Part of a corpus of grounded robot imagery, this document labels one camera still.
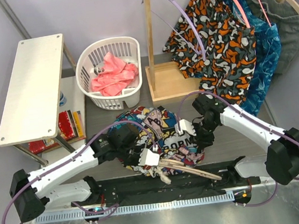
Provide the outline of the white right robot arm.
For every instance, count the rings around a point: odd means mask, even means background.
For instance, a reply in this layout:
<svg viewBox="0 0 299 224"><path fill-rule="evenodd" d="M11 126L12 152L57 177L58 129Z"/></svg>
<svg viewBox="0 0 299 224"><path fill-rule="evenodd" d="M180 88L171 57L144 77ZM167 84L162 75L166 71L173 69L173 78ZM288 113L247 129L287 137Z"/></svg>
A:
<svg viewBox="0 0 299 224"><path fill-rule="evenodd" d="M260 146L264 156L242 157L228 172L229 182L239 186L249 177L270 177L281 185L299 175L299 130L275 127L252 116L238 105L199 95L192 103L201 114L197 125L201 138L213 136L218 126L232 128Z"/></svg>

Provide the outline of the comic print shorts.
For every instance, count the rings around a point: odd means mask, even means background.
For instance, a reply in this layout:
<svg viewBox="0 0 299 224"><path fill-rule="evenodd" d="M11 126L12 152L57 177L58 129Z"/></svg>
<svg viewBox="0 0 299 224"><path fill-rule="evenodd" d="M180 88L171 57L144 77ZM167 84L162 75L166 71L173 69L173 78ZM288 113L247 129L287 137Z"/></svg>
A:
<svg viewBox="0 0 299 224"><path fill-rule="evenodd" d="M159 106L157 108L140 106L130 111L125 111L117 116L116 121L133 121L138 122L149 131L155 142L159 145L158 153L161 159L170 159L183 163L185 167L195 167L200 164L205 157L205 152L199 152L198 147L192 142L192 136L188 133L179 135L176 131L177 119L176 114L168 111L166 108ZM138 127L140 131L136 141L136 147L151 148L152 141L147 132ZM141 173L147 177L159 177L165 184L171 184L169 176L182 173L181 170L164 168L161 166L140 166L138 160L136 164L127 162L126 159L118 159L124 167Z"/></svg>

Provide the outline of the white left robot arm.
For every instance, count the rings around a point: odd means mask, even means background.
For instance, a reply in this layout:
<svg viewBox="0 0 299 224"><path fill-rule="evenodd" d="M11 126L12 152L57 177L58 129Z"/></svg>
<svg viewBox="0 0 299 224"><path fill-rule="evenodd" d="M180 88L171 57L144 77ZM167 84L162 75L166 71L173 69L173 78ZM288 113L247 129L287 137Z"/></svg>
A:
<svg viewBox="0 0 299 224"><path fill-rule="evenodd" d="M32 221L65 199L69 203L98 203L101 191L92 177L87 176L73 185L65 182L115 158L138 157L135 144L141 128L134 123L118 124L106 134L95 135L75 152L48 167L30 173L23 169L15 172L9 191L20 221Z"/></svg>

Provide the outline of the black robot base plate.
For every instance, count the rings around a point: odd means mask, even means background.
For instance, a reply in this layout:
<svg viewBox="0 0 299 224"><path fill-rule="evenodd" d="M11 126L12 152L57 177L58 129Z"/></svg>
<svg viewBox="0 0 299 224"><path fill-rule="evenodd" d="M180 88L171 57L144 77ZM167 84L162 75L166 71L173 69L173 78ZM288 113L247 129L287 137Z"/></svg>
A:
<svg viewBox="0 0 299 224"><path fill-rule="evenodd" d="M181 173L171 177L171 184L166 184L159 177L147 177L134 175L125 178L106 179L98 181L100 189L97 194L86 201L79 201L81 206L106 204L110 207L114 204L120 206L145 205L164 203L174 200L188 200L192 198L211 197L225 194L231 188L258 185L259 177L248 179L239 177L233 169L236 161L218 162L200 165L199 170L217 174L222 180L203 178L197 175Z"/></svg>

